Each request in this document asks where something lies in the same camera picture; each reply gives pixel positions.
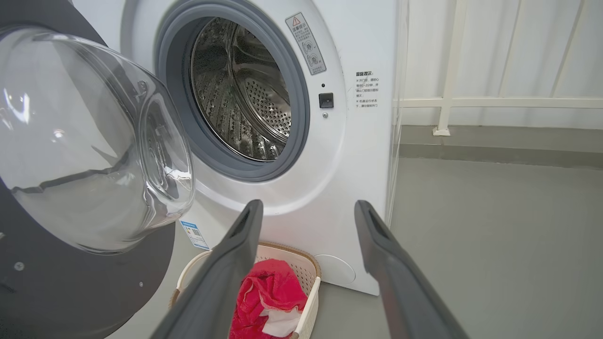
washing machine door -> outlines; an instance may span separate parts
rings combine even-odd
[[[166,87],[102,43],[67,0],[2,5],[0,337],[119,328],[161,283],[192,204]]]

beige plastic basket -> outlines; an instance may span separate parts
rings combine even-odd
[[[170,308],[172,308],[178,299],[178,295],[185,288],[185,277],[194,266],[201,264],[210,254],[211,251],[200,253],[185,266],[184,270],[182,270],[176,285],[176,290],[169,301]],[[306,307],[303,309],[300,322],[291,335],[291,339],[310,339],[312,329],[314,328],[314,321],[316,321],[316,315],[318,313],[318,289],[320,287],[321,277],[318,262],[310,254],[294,249],[293,247],[272,242],[260,242],[257,247],[256,262],[268,259],[286,261],[295,272],[304,293],[308,296]]]

gray rubber seal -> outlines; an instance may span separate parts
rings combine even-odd
[[[201,117],[190,84],[195,38],[213,17],[233,21],[255,35],[279,67],[291,104],[291,132],[274,162],[256,162],[235,154]],[[221,174],[247,182],[271,180],[297,160],[308,137],[310,106],[306,80],[295,52],[280,29],[256,7],[237,0],[185,0],[165,17],[156,41],[157,76],[167,85],[178,109],[192,152]]]

stainless steel drum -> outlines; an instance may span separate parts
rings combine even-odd
[[[199,33],[191,58],[191,85],[201,116],[234,152],[275,160],[291,129],[283,77],[264,45],[222,18]]]

red cloth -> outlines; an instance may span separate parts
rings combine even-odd
[[[241,284],[229,339],[277,338],[262,332],[268,317],[260,317],[260,313],[264,308],[295,312],[296,306],[301,312],[307,300],[295,272],[286,261],[257,262]]]

